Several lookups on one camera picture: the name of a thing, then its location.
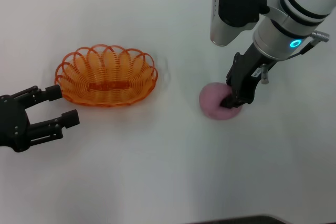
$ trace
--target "white table surface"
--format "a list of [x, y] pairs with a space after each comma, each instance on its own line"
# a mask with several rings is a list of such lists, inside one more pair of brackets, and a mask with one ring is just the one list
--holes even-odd
[[216, 47], [210, 15], [211, 0], [0, 0], [1, 94], [52, 85], [65, 54], [97, 43], [146, 51], [160, 73], [129, 108], [28, 109], [32, 123], [72, 109], [81, 123], [20, 154], [0, 148], [0, 223], [336, 221], [336, 14], [319, 27], [328, 44], [277, 64], [224, 122], [202, 115], [198, 94], [225, 81], [252, 32]]

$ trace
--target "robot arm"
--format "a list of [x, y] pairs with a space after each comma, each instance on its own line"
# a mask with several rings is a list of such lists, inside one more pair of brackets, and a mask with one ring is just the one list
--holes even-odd
[[[226, 46], [244, 30], [253, 29], [259, 14], [265, 19], [253, 34], [253, 44], [234, 63], [226, 83], [232, 94], [221, 106], [238, 108], [252, 103], [257, 84], [268, 83], [268, 71], [278, 62], [304, 54], [329, 35], [315, 29], [336, 6], [336, 0], [213, 0], [211, 41]], [[298, 53], [297, 47], [311, 41]]]
[[62, 98], [59, 85], [42, 91], [37, 86], [13, 95], [0, 96], [0, 146], [23, 152], [33, 145], [63, 138], [62, 128], [79, 124], [77, 110], [45, 122], [30, 124], [26, 109], [44, 101]]

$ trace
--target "blue led light ring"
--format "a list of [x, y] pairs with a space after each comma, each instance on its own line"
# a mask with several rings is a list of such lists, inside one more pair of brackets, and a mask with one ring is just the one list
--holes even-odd
[[300, 46], [301, 43], [302, 43], [302, 40], [301, 40], [301, 39], [297, 39], [297, 40], [292, 41], [292, 42], [290, 43], [289, 46], [290, 46], [291, 48], [294, 48], [294, 47], [298, 47], [298, 46]]

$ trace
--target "pink object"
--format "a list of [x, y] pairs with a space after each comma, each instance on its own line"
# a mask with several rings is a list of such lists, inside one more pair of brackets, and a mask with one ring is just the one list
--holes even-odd
[[222, 100], [231, 93], [231, 87], [224, 83], [214, 82], [205, 86], [199, 95], [199, 105], [203, 113], [215, 120], [228, 120], [235, 117], [241, 111], [241, 107], [227, 109], [220, 106]]

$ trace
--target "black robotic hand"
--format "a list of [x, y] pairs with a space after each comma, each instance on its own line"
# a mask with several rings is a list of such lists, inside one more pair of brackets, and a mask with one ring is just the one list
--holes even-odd
[[37, 86], [13, 95], [0, 96], [0, 146], [23, 152], [33, 145], [63, 138], [62, 128], [79, 124], [77, 110], [49, 121], [30, 124], [26, 109], [46, 100], [62, 98], [59, 85], [41, 91]]

